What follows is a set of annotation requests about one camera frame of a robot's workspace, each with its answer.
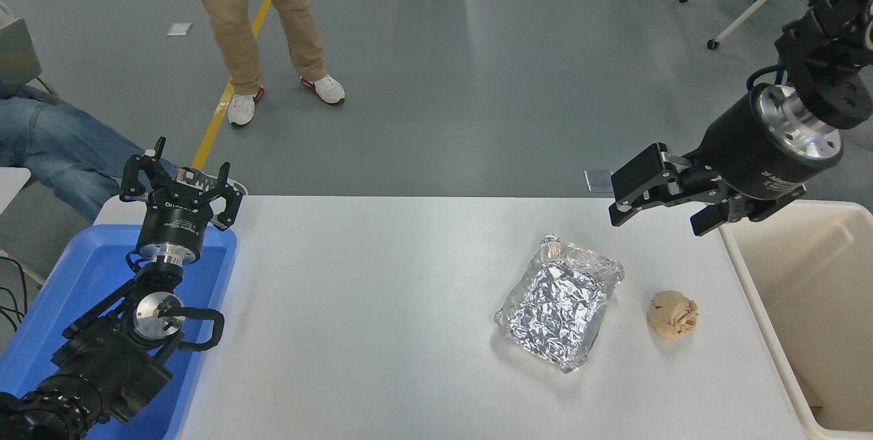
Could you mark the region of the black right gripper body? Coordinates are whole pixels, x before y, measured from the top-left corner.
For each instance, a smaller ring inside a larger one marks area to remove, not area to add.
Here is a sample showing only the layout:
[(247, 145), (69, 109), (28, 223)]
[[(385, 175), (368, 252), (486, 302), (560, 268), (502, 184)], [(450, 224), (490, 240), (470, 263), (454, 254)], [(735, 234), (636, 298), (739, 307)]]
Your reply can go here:
[(773, 200), (816, 176), (816, 163), (789, 153), (762, 120), (764, 91), (749, 91), (708, 128), (696, 163), (710, 166), (742, 194)]

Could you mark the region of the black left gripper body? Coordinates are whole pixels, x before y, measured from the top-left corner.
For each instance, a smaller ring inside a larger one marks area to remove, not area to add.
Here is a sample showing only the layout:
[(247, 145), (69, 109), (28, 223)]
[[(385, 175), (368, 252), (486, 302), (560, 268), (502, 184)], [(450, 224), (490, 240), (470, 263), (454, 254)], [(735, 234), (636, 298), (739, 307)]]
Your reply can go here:
[(187, 185), (156, 189), (147, 195), (147, 211), (139, 235), (139, 248), (175, 245), (200, 250), (206, 226), (214, 216), (210, 203), (218, 195)]

